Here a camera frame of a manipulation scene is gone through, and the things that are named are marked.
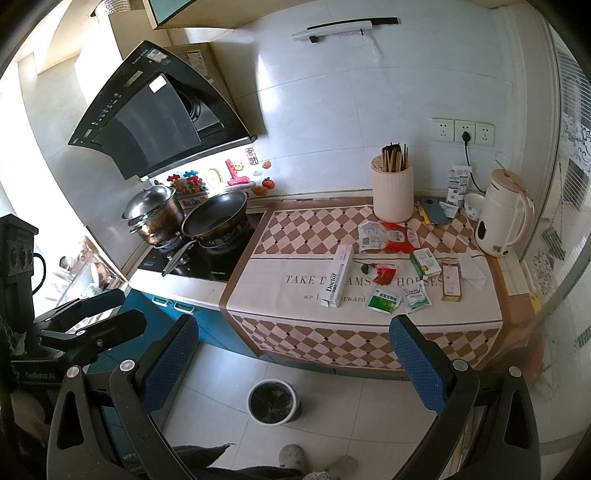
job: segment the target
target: frying pan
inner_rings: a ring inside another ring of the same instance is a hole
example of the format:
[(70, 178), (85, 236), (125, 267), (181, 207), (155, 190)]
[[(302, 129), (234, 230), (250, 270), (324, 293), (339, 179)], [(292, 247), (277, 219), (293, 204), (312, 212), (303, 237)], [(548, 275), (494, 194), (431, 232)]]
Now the frying pan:
[(195, 207), (181, 225), (181, 233), (189, 238), (164, 267), (162, 276), (168, 275), (177, 266), (187, 248), (199, 240), (211, 241), (229, 233), (246, 219), (246, 193), (240, 191), (220, 193)]

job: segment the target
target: medicine packet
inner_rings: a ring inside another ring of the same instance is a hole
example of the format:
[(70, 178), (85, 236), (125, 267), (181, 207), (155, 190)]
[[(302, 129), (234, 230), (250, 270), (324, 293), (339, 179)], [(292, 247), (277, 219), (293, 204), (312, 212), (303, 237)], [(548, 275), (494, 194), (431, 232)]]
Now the medicine packet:
[(376, 288), (371, 294), (367, 308), (381, 313), (392, 313), (402, 302), (402, 296), (385, 288)]
[(425, 289), (423, 280), (401, 288), (402, 293), (404, 293), (404, 300), (407, 303), (407, 313), (412, 313), (415, 310), (432, 305), (431, 300), (427, 297), (427, 290)]

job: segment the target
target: chopsticks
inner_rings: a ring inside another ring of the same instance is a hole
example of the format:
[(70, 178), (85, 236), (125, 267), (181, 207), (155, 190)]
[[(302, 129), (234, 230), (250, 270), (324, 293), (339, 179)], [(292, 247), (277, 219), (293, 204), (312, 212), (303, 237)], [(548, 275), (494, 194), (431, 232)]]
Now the chopsticks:
[(399, 143), (386, 145), (382, 148), (382, 171), (396, 173), (408, 168), (408, 148), (404, 144), (404, 149)]

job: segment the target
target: range hood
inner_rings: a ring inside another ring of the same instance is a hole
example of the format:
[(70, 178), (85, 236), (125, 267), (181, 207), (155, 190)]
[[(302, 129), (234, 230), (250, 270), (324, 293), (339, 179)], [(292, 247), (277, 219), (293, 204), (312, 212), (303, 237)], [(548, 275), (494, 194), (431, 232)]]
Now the range hood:
[(143, 41), (105, 83), (68, 143), (109, 155), (125, 179), (147, 179), (255, 140), (202, 75)]

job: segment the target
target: cabinet handle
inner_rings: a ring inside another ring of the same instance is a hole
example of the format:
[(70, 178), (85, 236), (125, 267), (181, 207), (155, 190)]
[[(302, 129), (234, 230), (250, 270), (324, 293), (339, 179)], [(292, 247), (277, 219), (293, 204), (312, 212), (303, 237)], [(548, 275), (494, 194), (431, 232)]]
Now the cabinet handle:
[(161, 299), (160, 297), (154, 297), (152, 299), (153, 303), (155, 303), (156, 305), (159, 305), (161, 307), (168, 307), (169, 301), (170, 301), (169, 299)]
[(186, 305), (183, 305), (182, 303), (175, 303), (174, 309), (183, 313), (188, 313), (189, 315), (191, 315), (195, 310), (197, 310), (195, 307), (188, 307)]

